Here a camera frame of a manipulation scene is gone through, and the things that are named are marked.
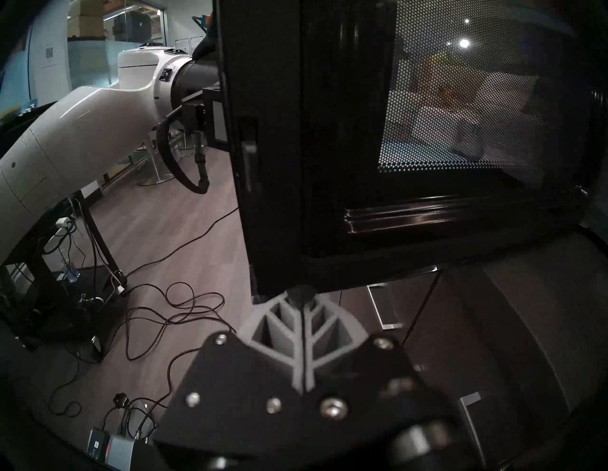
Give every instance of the cardboard box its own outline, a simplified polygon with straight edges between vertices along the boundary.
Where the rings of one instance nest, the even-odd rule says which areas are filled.
[[[67,21],[68,38],[104,38],[105,35],[101,16],[77,16]]]
[[[103,16],[103,0],[76,0],[70,5],[67,15],[70,19],[77,16]]]

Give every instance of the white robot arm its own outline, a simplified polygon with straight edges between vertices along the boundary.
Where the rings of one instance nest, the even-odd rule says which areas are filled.
[[[0,159],[0,263],[44,212],[132,153],[172,110],[183,51],[119,55],[119,82],[80,87],[42,114]]]

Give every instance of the microwave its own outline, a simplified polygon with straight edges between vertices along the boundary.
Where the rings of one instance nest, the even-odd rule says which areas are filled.
[[[578,224],[606,147],[606,45],[545,3],[218,1],[254,300]]]

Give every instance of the black cable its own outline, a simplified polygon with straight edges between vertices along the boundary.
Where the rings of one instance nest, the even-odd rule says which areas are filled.
[[[91,360],[85,360],[84,358],[82,358],[82,356],[80,356],[80,352],[78,350],[76,350],[76,352],[73,352],[67,347],[67,345],[64,345],[64,347],[66,348],[67,352],[71,356],[73,356],[77,360],[80,360],[81,362],[88,363],[89,365],[96,365],[96,364],[100,363],[100,362],[95,362],[95,361],[91,361]]]
[[[186,285],[190,289],[190,292],[192,293],[192,296],[189,297],[188,299],[184,300],[184,301],[173,302],[173,301],[171,301],[169,299],[168,292],[169,292],[169,290],[173,286],[178,285],[178,284],[184,284],[184,285]],[[186,310],[183,311],[183,312],[178,312],[178,313],[176,313],[176,314],[174,314],[174,315],[172,315],[172,316],[170,316],[168,318],[165,318],[158,311],[155,311],[154,309],[149,308],[147,306],[135,306],[135,307],[129,309],[127,311],[127,313],[126,313],[125,320],[123,322],[121,322],[121,324],[118,325],[118,327],[116,328],[116,330],[114,331],[114,333],[113,333],[113,335],[112,335],[112,337],[110,339],[110,342],[108,343],[108,345],[111,347],[111,345],[114,342],[114,339],[116,337],[116,334],[118,333],[118,331],[120,330],[120,328],[123,325],[125,325],[125,355],[126,355],[126,358],[129,361],[135,361],[137,359],[140,359],[144,355],[146,355],[148,352],[150,352],[150,350],[152,350],[152,348],[154,348],[154,346],[157,345],[158,342],[160,342],[160,340],[162,338],[162,335],[164,334],[166,328],[169,327],[170,325],[182,325],[182,324],[186,324],[186,323],[189,323],[189,322],[194,322],[194,321],[199,321],[199,320],[206,319],[206,320],[213,320],[215,322],[220,322],[220,323],[226,325],[228,327],[228,329],[229,329],[230,332],[236,332],[236,330],[234,330],[234,328],[230,325],[230,323],[228,323],[224,319],[222,319],[221,316],[219,315],[219,313],[217,313],[217,311],[216,311],[217,309],[221,308],[225,304],[225,302],[226,302],[226,299],[224,298],[224,296],[221,293],[212,291],[212,292],[207,292],[207,293],[202,293],[202,294],[196,295],[194,293],[194,290],[191,287],[191,285],[189,285],[188,283],[185,283],[183,281],[178,281],[178,282],[175,282],[175,283],[171,283],[167,287],[167,289],[164,290],[164,291],[161,288],[157,287],[156,285],[153,285],[153,284],[150,284],[150,283],[142,283],[140,285],[133,286],[132,288],[129,289],[128,292],[131,293],[133,290],[141,288],[141,287],[144,287],[144,286],[152,287],[152,288],[156,289],[158,292],[160,292],[161,295],[165,298],[165,301],[167,302],[167,304],[169,304],[171,307],[173,307],[175,309],[186,309]],[[214,307],[201,306],[201,305],[197,305],[196,304],[196,300],[198,298],[201,298],[203,296],[208,296],[208,295],[219,296],[220,297],[219,303],[216,306],[214,306]],[[192,302],[191,306],[189,306],[188,308],[183,307],[185,304],[187,304],[189,302]],[[156,320],[156,319],[153,319],[153,318],[140,317],[140,316],[132,317],[132,313],[135,312],[135,311],[137,311],[137,310],[144,310],[144,311],[152,312],[154,315],[158,316],[162,320]],[[208,316],[208,315],[204,315],[204,314],[208,314],[209,312],[214,312],[218,317],[211,317],[211,316]],[[154,337],[154,340],[150,343],[149,347],[146,348],[144,352],[131,357],[130,354],[129,354],[129,342],[130,342],[130,332],[131,332],[130,331],[130,329],[131,329],[130,324],[134,320],[145,320],[145,321],[148,321],[148,322],[159,324],[160,328],[159,328],[156,336]],[[152,399],[149,399],[147,397],[138,397],[136,399],[133,399],[133,401],[130,401],[130,404],[132,404],[133,402],[135,402],[135,401],[137,401],[139,399],[143,399],[143,400],[150,401],[150,402],[154,403],[153,406],[148,409],[148,413],[144,416],[141,424],[139,425],[139,427],[137,429],[138,433],[141,432],[141,429],[142,429],[142,427],[143,427],[146,419],[148,417],[150,417],[150,413],[152,412],[152,409],[154,409],[156,406],[160,406],[160,407],[164,407],[164,408],[167,407],[166,405],[160,404],[160,402],[162,402],[164,399],[166,399],[173,392],[173,386],[171,384],[171,379],[170,379],[170,370],[171,370],[171,365],[173,364],[173,362],[177,358],[179,358],[180,356],[182,356],[183,354],[186,354],[186,353],[189,353],[189,352],[193,352],[193,351],[197,351],[199,349],[200,348],[186,350],[185,352],[182,352],[182,353],[178,354],[176,357],[174,357],[171,360],[171,362],[169,363],[169,366],[167,368],[167,381],[168,381],[168,386],[169,386],[169,393],[167,393],[164,397],[158,399],[157,401],[153,401]],[[109,412],[106,414],[106,417],[104,418],[104,423],[105,423],[105,420],[106,420]],[[156,424],[154,424],[153,429],[149,432],[149,434],[147,436],[150,436],[155,429],[156,429]]]
[[[222,216],[221,218],[216,219],[216,220],[213,222],[213,224],[212,224],[211,226],[209,226],[209,229],[207,229],[207,230],[205,231],[205,233],[204,233],[204,234],[199,235],[198,237],[195,237],[195,238],[194,238],[194,239],[192,239],[191,241],[186,242],[185,244],[180,245],[180,246],[179,246],[177,249],[175,249],[174,251],[172,251],[172,252],[171,252],[169,255],[164,256],[163,258],[161,258],[161,259],[159,259],[159,260],[155,260],[155,261],[153,261],[153,262],[145,263],[145,264],[141,265],[140,267],[137,267],[136,269],[134,269],[134,270],[130,271],[129,273],[127,273],[127,275],[126,275],[126,276],[127,276],[127,277],[129,277],[130,275],[132,275],[133,273],[135,273],[135,272],[137,272],[137,271],[141,270],[141,269],[142,269],[142,268],[144,268],[144,267],[147,267],[147,266],[149,266],[149,265],[153,265],[153,264],[155,264],[155,263],[159,263],[159,262],[165,261],[167,258],[169,258],[170,256],[172,256],[172,255],[173,255],[175,252],[177,252],[179,249],[183,249],[183,248],[184,248],[185,246],[187,246],[188,244],[191,244],[192,242],[195,242],[195,241],[197,241],[198,239],[201,239],[201,238],[205,237],[205,236],[206,236],[206,235],[209,233],[209,231],[210,231],[211,229],[213,229],[213,226],[214,226],[215,224],[217,224],[218,222],[220,222],[222,219],[227,218],[228,216],[230,216],[230,215],[231,215],[233,212],[235,212],[236,210],[238,210],[238,206],[237,206],[236,208],[234,208],[232,211],[230,211],[228,214],[225,214],[225,215],[224,215],[224,216]]]
[[[75,199],[76,203],[78,204],[78,207],[80,208],[80,214],[83,215],[82,222],[83,222],[83,225],[85,226],[86,233],[89,236],[89,240],[91,241],[91,249],[93,250],[93,298],[95,298],[97,296],[97,252],[95,251],[95,241],[93,239],[93,236],[91,235],[91,232],[89,231],[89,226],[87,225],[87,223],[85,221],[84,212],[82,210],[82,205],[80,204],[80,201],[78,200],[78,198],[74,198],[74,199]]]
[[[110,415],[110,413],[113,410],[117,410],[118,407],[114,406],[112,407],[112,409],[110,409],[109,411],[106,412],[106,414],[103,416],[103,425],[102,425],[102,430],[106,430],[106,421],[108,420],[108,416]]]
[[[68,381],[65,384],[62,384],[61,386],[57,386],[53,392],[50,394],[49,397],[49,402],[47,404],[47,408],[49,409],[49,412],[55,416],[65,416],[65,417],[70,417],[70,418],[74,418],[77,417],[80,412],[82,411],[82,406],[80,405],[80,403],[78,401],[70,401],[67,403],[67,405],[65,406],[65,408],[63,409],[63,411],[61,412],[55,412],[53,411],[52,407],[51,407],[51,403],[53,402],[53,397],[55,396],[55,394],[57,394],[57,391],[59,391],[61,388],[64,388],[66,386],[69,386],[70,384],[72,384],[74,381],[76,381],[76,379],[78,378],[78,374],[80,373],[80,362],[78,361],[78,359],[76,359],[76,374],[74,375],[74,377]],[[74,414],[69,414],[67,411],[70,409],[70,407],[72,406],[72,404],[75,404],[78,406],[78,412],[74,413]]]
[[[407,339],[409,339],[410,335],[412,334],[414,327],[416,326],[416,322],[418,322],[420,315],[424,311],[424,308],[426,307],[426,303],[429,302],[430,296],[433,294],[433,291],[435,290],[435,286],[437,286],[437,283],[439,282],[439,278],[441,277],[442,273],[443,273],[443,270],[439,270],[437,272],[437,274],[435,275],[435,278],[433,278],[433,282],[430,284],[429,291],[427,292],[426,296],[424,297],[424,300],[422,301],[422,304],[420,305],[420,308],[418,309],[418,312],[416,313],[414,320],[410,324],[410,327],[406,332],[406,337],[403,339],[403,342],[401,342],[401,346],[405,345]]]
[[[82,267],[85,266],[86,255],[82,250],[80,250],[80,247],[78,245],[76,245],[76,241],[73,239],[71,234],[70,234],[70,239],[74,242],[74,247],[76,247],[76,249],[82,254],[83,259],[82,259],[82,263],[80,264],[80,269],[82,269]]]
[[[142,422],[139,424],[139,427],[137,428],[137,432],[136,432],[136,436],[142,431],[142,427],[146,421],[146,419],[150,416],[150,414],[152,414],[152,411],[154,410],[154,408],[157,405],[160,405],[160,402],[164,401],[166,398],[168,398],[171,393],[173,392],[173,385],[171,384],[171,366],[173,365],[173,362],[175,360],[177,360],[178,358],[186,355],[187,353],[192,353],[192,352],[198,352],[200,349],[202,349],[202,346],[197,347],[197,348],[191,348],[189,350],[183,351],[177,355],[175,355],[171,361],[169,362],[169,366],[167,367],[167,383],[169,385],[169,392],[167,394],[165,394],[164,396],[162,396],[158,401],[154,402],[154,405],[150,408],[148,408],[148,413],[144,416]]]
[[[22,271],[21,271],[21,269],[19,268],[19,265],[18,265],[18,264],[15,264],[15,268],[17,269],[17,271],[18,271],[19,273],[21,273],[21,275],[23,275],[23,277],[24,277],[24,278],[25,278],[27,281],[29,281],[30,283],[33,283],[33,281],[32,281],[32,280],[30,280],[30,279],[27,277],[27,275],[26,275],[24,272],[22,272]]]
[[[51,253],[56,251],[59,248],[59,246],[63,243],[63,241],[66,239],[66,237],[68,237],[70,234],[73,234],[74,232],[76,232],[76,225],[74,223],[72,223],[72,227],[70,227],[70,228],[65,227],[63,229],[66,230],[66,233],[61,236],[57,245],[55,247],[53,247],[52,249],[50,249],[48,252],[43,249],[42,255],[50,255]]]
[[[129,434],[129,436],[131,438],[135,438],[133,435],[131,435],[131,430],[129,430],[129,424],[131,423],[131,412],[134,410],[139,410],[142,414],[146,414],[146,411],[143,409],[140,409],[139,407],[133,407],[133,406],[129,406],[129,408],[125,411],[125,415],[123,416],[124,418],[126,418],[126,420],[124,420],[122,427],[123,430],[121,432],[121,435],[124,436],[125,435],[125,431]],[[153,426],[153,430],[156,428],[156,422],[154,422],[154,419],[150,416],[148,417],[148,419],[150,419],[150,421],[152,422],[152,426]]]

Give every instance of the perforated mesh window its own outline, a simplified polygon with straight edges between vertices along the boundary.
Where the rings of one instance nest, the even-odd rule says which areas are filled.
[[[379,171],[500,168],[539,183],[565,110],[554,78],[575,67],[551,56],[572,29],[506,1],[397,3]]]

